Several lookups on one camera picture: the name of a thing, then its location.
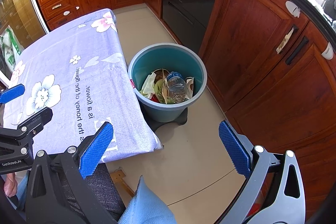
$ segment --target teal trash can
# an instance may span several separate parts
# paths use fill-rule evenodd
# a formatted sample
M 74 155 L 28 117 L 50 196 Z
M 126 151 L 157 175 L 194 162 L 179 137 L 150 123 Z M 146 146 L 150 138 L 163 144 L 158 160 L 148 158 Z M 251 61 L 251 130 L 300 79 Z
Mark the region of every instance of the teal trash can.
M 147 76 L 157 69 L 177 71 L 183 78 L 194 77 L 194 96 L 179 104 L 153 102 L 139 92 Z M 142 49 L 132 59 L 128 76 L 133 80 L 134 92 L 148 115 L 158 122 L 171 122 L 191 106 L 203 93 L 207 84 L 207 72 L 202 60 L 193 51 L 174 43 L 159 43 Z

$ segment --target purple tablecloth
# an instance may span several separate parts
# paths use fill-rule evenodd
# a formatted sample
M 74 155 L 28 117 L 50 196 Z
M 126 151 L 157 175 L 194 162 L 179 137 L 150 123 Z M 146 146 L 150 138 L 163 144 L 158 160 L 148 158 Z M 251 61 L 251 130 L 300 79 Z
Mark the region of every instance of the purple tablecloth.
M 101 162 L 162 148 L 146 124 L 127 75 L 115 16 L 109 9 L 75 19 L 20 55 L 11 83 L 26 92 L 5 105 L 4 127 L 16 128 L 43 107 L 53 118 L 34 137 L 34 154 L 78 146 L 108 121 L 114 137 Z

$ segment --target pink flower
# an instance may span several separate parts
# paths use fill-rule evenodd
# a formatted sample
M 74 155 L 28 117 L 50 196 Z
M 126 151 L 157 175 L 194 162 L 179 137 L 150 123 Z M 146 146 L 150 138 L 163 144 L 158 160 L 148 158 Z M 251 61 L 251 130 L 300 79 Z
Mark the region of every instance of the pink flower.
M 108 28 L 112 28 L 117 32 L 116 26 L 114 24 L 111 12 L 107 12 L 103 15 L 103 18 L 96 20 L 91 24 L 92 28 L 97 27 L 97 32 L 105 32 Z
M 18 64 L 16 64 L 14 71 L 12 73 L 12 77 L 10 79 L 10 87 L 16 86 L 19 81 L 19 76 L 22 75 L 25 70 L 26 64 L 23 65 L 23 61 L 21 60 Z

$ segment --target blue gripper pad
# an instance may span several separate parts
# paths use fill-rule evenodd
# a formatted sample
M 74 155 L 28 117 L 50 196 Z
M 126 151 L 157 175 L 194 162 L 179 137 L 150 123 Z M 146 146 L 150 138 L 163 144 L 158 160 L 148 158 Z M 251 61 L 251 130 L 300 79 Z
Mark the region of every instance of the blue gripper pad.
M 246 179 L 249 178 L 251 175 L 251 159 L 238 137 L 225 121 L 219 124 L 218 131 L 236 171 L 238 174 L 244 175 Z
M 83 178 L 93 174 L 113 138 L 113 126 L 110 123 L 106 123 L 98 131 L 99 134 L 80 158 L 79 172 Z
M 25 93 L 25 86 L 22 84 L 16 85 L 0 93 L 0 103 L 6 104 L 9 101 L 23 95 L 23 93 Z

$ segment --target flower print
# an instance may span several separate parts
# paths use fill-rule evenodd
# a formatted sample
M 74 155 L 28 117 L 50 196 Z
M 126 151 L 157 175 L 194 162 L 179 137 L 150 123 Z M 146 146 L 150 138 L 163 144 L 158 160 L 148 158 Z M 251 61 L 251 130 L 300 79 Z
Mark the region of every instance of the flower print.
M 14 71 L 12 73 L 12 77 L 10 79 L 10 87 L 16 86 L 17 82 L 19 81 L 19 76 L 22 75 L 23 71 L 25 70 L 26 64 L 23 64 L 21 60 L 18 64 L 16 64 Z
M 69 63 L 73 63 L 74 65 L 76 65 L 78 63 L 78 60 L 80 60 L 81 57 L 78 56 L 77 54 L 75 56 L 73 56 L 71 59 L 70 59 L 70 62 Z
M 111 12 L 107 12 L 106 14 L 103 15 L 103 18 L 98 19 L 95 22 L 93 22 L 91 24 L 91 27 L 92 28 L 97 27 L 96 29 L 97 32 L 105 32 L 110 27 L 117 32 L 117 28 L 114 24 Z
M 44 107 L 53 107 L 61 100 L 61 88 L 54 85 L 55 76 L 48 75 L 41 82 L 36 83 L 31 90 L 31 97 L 26 103 L 26 114 L 32 115 Z

